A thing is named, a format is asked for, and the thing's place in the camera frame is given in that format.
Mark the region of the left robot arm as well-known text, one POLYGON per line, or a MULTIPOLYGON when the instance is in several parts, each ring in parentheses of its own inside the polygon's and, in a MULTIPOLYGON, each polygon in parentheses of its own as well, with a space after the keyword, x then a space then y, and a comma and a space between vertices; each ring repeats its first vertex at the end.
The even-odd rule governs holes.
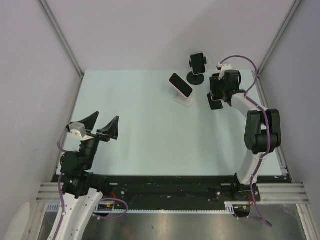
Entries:
POLYGON ((110 196, 108 177, 90 173, 100 142, 117 140, 119 116, 105 127, 93 132, 99 112, 70 122, 63 134, 80 141, 77 151, 68 151, 57 146, 63 153, 59 164, 58 193, 60 207, 48 239, 80 240, 100 200, 110 196))

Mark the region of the white folding phone stand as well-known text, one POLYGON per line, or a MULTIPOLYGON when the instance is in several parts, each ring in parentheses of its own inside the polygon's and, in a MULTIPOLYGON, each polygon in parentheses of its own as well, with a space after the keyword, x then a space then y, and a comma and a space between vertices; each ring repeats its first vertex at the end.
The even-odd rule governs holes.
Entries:
POLYGON ((194 103, 194 99, 192 97, 190 98, 185 98, 182 94, 178 93, 177 95, 174 96, 174 100, 179 103, 182 104, 186 107, 191 107, 192 104, 194 103))

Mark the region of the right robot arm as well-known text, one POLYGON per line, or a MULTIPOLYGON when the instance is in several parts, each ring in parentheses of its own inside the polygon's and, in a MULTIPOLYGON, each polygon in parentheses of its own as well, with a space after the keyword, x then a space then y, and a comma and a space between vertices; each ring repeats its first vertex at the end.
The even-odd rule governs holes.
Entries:
POLYGON ((246 202, 249 196, 258 195, 258 173, 263 161, 282 142, 280 112, 255 102, 240 88, 241 80, 238 70, 226 70, 224 75, 215 73, 209 78, 207 98, 210 108, 221 110, 222 103, 227 103, 246 118, 244 143, 247 152, 231 184, 214 188, 219 202, 246 202))

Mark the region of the black folding phone stand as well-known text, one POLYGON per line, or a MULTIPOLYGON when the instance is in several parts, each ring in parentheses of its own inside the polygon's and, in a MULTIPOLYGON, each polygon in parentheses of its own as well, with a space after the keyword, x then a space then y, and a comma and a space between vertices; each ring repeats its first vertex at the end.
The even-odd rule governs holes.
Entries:
POLYGON ((211 89, 207 94, 207 99, 208 99, 211 110, 223 109, 222 100, 212 100, 211 89))

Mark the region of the pink phone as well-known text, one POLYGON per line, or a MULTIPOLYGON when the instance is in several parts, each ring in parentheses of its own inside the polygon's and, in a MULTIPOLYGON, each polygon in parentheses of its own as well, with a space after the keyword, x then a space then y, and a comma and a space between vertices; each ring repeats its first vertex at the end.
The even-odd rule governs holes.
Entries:
POLYGON ((194 91, 177 73, 173 73, 168 81, 186 99, 188 99, 194 91))
POLYGON ((211 97, 213 101, 223 100, 223 93, 221 91, 223 81, 219 79, 219 75, 219 73, 215 73, 209 78, 211 97))

